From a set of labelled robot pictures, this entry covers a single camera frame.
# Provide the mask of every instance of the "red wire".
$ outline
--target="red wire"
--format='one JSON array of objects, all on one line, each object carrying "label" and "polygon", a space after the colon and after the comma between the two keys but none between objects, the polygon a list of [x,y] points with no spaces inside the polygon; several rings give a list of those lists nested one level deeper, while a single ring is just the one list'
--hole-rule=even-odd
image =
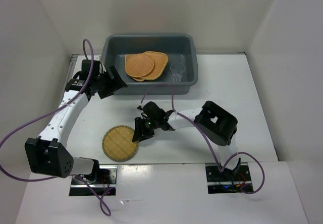
[{"label": "red wire", "polygon": [[246,177],[244,177],[242,173],[239,173],[239,175],[243,178],[244,182],[242,183],[242,185],[244,185],[247,182]]},{"label": "red wire", "polygon": [[102,177],[101,177],[101,181],[102,181],[102,184],[103,184],[103,192],[105,192],[105,186],[104,186],[104,182],[103,182],[103,178]]},{"label": "red wire", "polygon": [[109,182],[108,182],[108,180],[107,180],[107,176],[103,175],[103,177],[105,177],[106,184],[107,184],[107,188],[109,188]]}]

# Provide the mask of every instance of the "white panel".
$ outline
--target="white panel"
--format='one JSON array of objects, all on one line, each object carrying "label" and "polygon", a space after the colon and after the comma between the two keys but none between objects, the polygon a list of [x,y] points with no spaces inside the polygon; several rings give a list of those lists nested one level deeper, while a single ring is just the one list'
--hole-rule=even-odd
[{"label": "white panel", "polygon": [[[249,167],[259,186],[258,165]],[[209,195],[204,164],[121,165],[116,196],[104,198],[111,217],[94,196],[69,197],[70,178],[29,183],[16,224],[306,224],[287,163],[264,162],[263,168],[266,182],[257,194]]]},{"label": "white panel", "polygon": [[[0,138],[59,103],[68,68],[67,52],[38,0],[0,0]],[[30,174],[24,143],[44,126],[11,137],[0,150],[6,170]],[[14,223],[26,183],[0,173],[1,223]]]},{"label": "white panel", "polygon": [[183,32],[198,52],[245,51],[271,0],[40,0],[69,52],[116,33]]},{"label": "white panel", "polygon": [[[81,68],[84,56],[78,56],[74,72]],[[261,109],[245,55],[198,55],[198,82],[186,95],[175,95],[175,109],[193,109],[207,100],[218,104],[238,119],[237,147],[260,161],[277,161],[272,139]],[[67,149],[74,157],[89,157],[101,164],[115,164],[102,150],[102,139],[112,127],[135,127],[140,116],[136,108],[140,95],[113,95],[91,98],[70,134]],[[148,96],[143,104],[154,101],[164,110],[171,109],[170,95]],[[214,150],[217,146],[211,143]],[[251,161],[242,156],[243,161]],[[197,129],[176,131],[157,129],[155,136],[139,143],[136,155],[127,164],[214,162],[211,152]]]},{"label": "white panel", "polygon": [[278,156],[294,160],[292,174],[310,223],[323,219],[323,192],[314,184],[323,176],[317,167],[323,165],[322,5],[275,0],[247,53]]}]

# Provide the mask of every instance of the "round woven mat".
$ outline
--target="round woven mat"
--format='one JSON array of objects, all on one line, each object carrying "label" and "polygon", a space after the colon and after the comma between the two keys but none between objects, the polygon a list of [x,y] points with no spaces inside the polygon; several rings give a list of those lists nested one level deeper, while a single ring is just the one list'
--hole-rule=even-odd
[{"label": "round woven mat", "polygon": [[140,53],[126,61],[125,71],[131,77],[140,78],[149,74],[154,67],[154,60],[150,56]]},{"label": "round woven mat", "polygon": [[137,152],[139,142],[132,142],[134,130],[128,126],[111,128],[103,137],[102,149],[106,156],[116,162],[131,159]]},{"label": "round woven mat", "polygon": [[143,54],[153,58],[153,60],[155,61],[155,67],[149,74],[141,77],[141,79],[155,80],[159,78],[159,76],[162,75],[164,68],[167,65],[168,56],[165,53],[157,52],[157,51],[146,51]]}]

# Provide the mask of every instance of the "cable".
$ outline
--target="cable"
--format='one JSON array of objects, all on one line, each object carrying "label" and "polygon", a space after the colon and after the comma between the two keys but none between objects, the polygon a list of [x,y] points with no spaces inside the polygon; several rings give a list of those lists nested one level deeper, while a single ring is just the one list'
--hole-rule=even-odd
[{"label": "cable", "polygon": [[246,177],[244,177],[244,175],[242,174],[242,173],[239,173],[239,175],[243,178],[243,185],[247,182],[247,179],[246,179]]},{"label": "cable", "polygon": [[220,184],[220,186],[223,187],[223,185],[221,184],[220,180],[216,179],[213,175],[208,175],[208,177],[212,177],[214,179],[215,183],[218,182]]},{"label": "cable", "polygon": [[73,79],[77,79],[81,75],[81,71],[76,72],[73,76]]},{"label": "cable", "polygon": [[93,188],[80,176],[80,175],[76,175],[75,178],[77,178],[78,180],[82,181],[88,188],[89,190],[93,193],[93,195],[96,196],[96,198],[100,201],[100,208],[102,210],[102,212],[106,215],[106,216],[111,216],[111,211],[108,207],[108,205],[103,201],[103,197],[111,190],[113,189],[114,187],[110,187],[108,188],[103,194],[102,196],[100,197],[94,190]]},{"label": "cable", "polygon": [[106,185],[107,185],[107,187],[109,188],[109,179],[108,179],[108,177],[107,176],[105,176],[105,175],[103,175],[104,177],[105,177],[105,181],[106,181]]},{"label": "cable", "polygon": [[233,179],[231,179],[231,192],[233,193],[234,192],[234,186],[235,186],[235,184],[233,183]]},{"label": "cable", "polygon": [[[85,83],[83,85],[83,87],[81,88],[81,90],[70,100],[68,101],[66,104],[62,105],[61,107],[49,112],[49,113],[46,113],[40,117],[37,117],[25,124],[22,124],[21,126],[19,126],[18,128],[14,129],[12,132],[10,132],[8,135],[6,135],[2,141],[0,142],[0,148],[3,146],[3,144],[5,143],[5,141],[7,141],[8,138],[10,138],[12,135],[14,135],[16,132],[20,131],[21,129],[41,120],[41,119],[44,119],[45,117],[48,117],[62,109],[64,109],[65,107],[67,107],[68,104],[71,104],[81,93],[84,92],[85,90],[85,87],[87,86],[89,80],[90,80],[90,77],[91,77],[91,74],[92,74],[92,70],[93,70],[93,65],[94,65],[94,61],[93,61],[93,58],[94,58],[94,53],[93,53],[93,48],[92,48],[92,45],[91,45],[91,42],[88,40],[88,39],[84,39],[83,40],[83,50],[85,52],[85,42],[88,43],[89,47],[90,47],[90,51],[91,51],[91,67],[90,67],[90,72],[89,72],[89,75],[87,76],[86,80],[85,80]],[[18,181],[23,181],[23,182],[38,182],[38,181],[44,181],[44,180],[51,180],[51,179],[54,179],[56,177],[47,177],[47,178],[43,178],[43,179],[36,179],[36,180],[29,180],[29,179],[22,179],[22,178],[19,178],[19,177],[16,177],[16,176],[13,176],[12,174],[8,173],[3,167],[2,165],[0,164],[0,171],[2,173],[4,173],[5,175],[7,175],[8,177],[14,179],[14,180],[18,180]]]},{"label": "cable", "polygon": [[100,65],[101,65],[101,73],[103,74],[103,65],[101,62],[100,62]]},{"label": "cable", "polygon": [[145,97],[147,96],[147,94],[149,93],[149,91],[150,90],[152,90],[154,87],[157,87],[157,86],[162,86],[162,85],[164,85],[164,86],[168,86],[169,88],[170,88],[170,90],[171,90],[171,93],[172,93],[172,110],[176,113],[176,114],[178,114],[179,116],[181,116],[181,117],[183,117],[184,119],[186,119],[187,121],[189,121],[199,132],[200,132],[200,134],[202,135],[202,137],[205,139],[205,141],[206,141],[206,143],[207,143],[207,145],[208,145],[208,147],[209,147],[209,149],[210,149],[210,151],[211,151],[211,154],[212,154],[212,156],[213,156],[213,158],[214,158],[214,160],[216,161],[216,164],[217,164],[217,166],[218,166],[218,169],[219,169],[219,171],[220,171],[220,173],[222,173],[224,170],[225,170],[225,168],[226,168],[226,166],[228,165],[228,163],[235,157],[235,156],[237,156],[237,155],[240,155],[240,154],[244,154],[244,155],[247,155],[247,156],[249,156],[249,157],[251,157],[258,165],[259,165],[259,167],[260,167],[260,169],[261,169],[261,173],[262,173],[262,181],[261,181],[261,184],[260,184],[260,186],[259,186],[259,188],[258,189],[256,189],[255,191],[253,191],[253,192],[247,192],[247,191],[245,191],[244,190],[244,188],[246,187],[246,186],[250,186],[251,184],[245,184],[245,185],[243,185],[241,188],[240,188],[240,190],[241,190],[241,192],[242,193],[245,193],[245,194],[255,194],[255,193],[257,193],[259,190],[261,190],[262,189],[262,187],[263,187],[263,185],[264,185],[264,181],[265,181],[265,173],[264,173],[264,170],[263,170],[263,167],[261,166],[261,163],[254,157],[254,156],[252,156],[251,154],[249,154],[249,153],[247,153],[247,152],[237,152],[237,153],[235,153],[235,154],[233,154],[231,157],[229,157],[228,158],[228,160],[225,162],[225,164],[223,165],[223,166],[221,166],[221,163],[219,162],[219,160],[218,160],[218,158],[217,158],[217,156],[216,156],[216,153],[214,152],[214,150],[213,150],[213,148],[212,148],[212,146],[211,146],[211,144],[210,144],[210,142],[209,142],[209,140],[208,140],[208,138],[207,138],[207,136],[204,134],[204,132],[202,132],[202,130],[191,120],[191,119],[189,119],[187,116],[185,116],[185,115],[183,115],[183,114],[181,114],[181,113],[179,113],[178,111],[176,111],[175,110],[175,107],[174,107],[174,92],[173,92],[173,89],[172,89],[172,87],[169,85],[169,84],[167,84],[167,83],[162,83],[162,84],[157,84],[157,85],[154,85],[154,86],[152,86],[152,87],[150,87],[147,91],[146,91],[146,93],[144,94],[144,96],[142,97],[142,99],[141,99],[141,102],[140,102],[140,105],[139,106],[141,106],[141,104],[143,103],[143,101],[144,101],[144,99],[145,99]]},{"label": "cable", "polygon": [[104,185],[104,181],[103,181],[102,177],[101,177],[101,181],[102,181],[102,185],[103,185],[103,192],[105,192],[105,185]]}]

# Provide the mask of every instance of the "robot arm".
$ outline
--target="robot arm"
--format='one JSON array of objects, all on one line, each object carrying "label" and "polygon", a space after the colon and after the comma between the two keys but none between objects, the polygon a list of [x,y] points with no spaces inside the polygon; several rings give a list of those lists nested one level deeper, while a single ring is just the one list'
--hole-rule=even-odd
[{"label": "robot arm", "polygon": [[[180,128],[194,127],[189,121],[170,110],[165,112],[154,102],[147,103],[142,110],[142,117],[135,119],[135,134],[132,141],[143,141],[154,136],[154,130],[174,131]],[[237,152],[235,133],[237,119],[212,101],[207,101],[202,107],[178,111],[193,121],[203,133],[216,145],[221,163]],[[240,159],[234,158],[227,165],[232,171],[237,171]]]},{"label": "robot arm", "polygon": [[[82,71],[77,73],[79,79],[73,78],[69,81],[60,106],[70,101],[81,90],[88,76],[90,62],[91,60],[82,61]],[[99,61],[94,61],[92,75],[85,91],[58,111],[37,138],[28,138],[26,141],[25,150],[33,173],[61,178],[82,174],[86,175],[87,179],[97,179],[104,174],[101,172],[105,170],[99,168],[97,160],[72,157],[66,150],[69,134],[91,97],[98,93],[100,98],[105,98],[116,90],[127,87],[114,66],[100,74],[99,64]]]}]

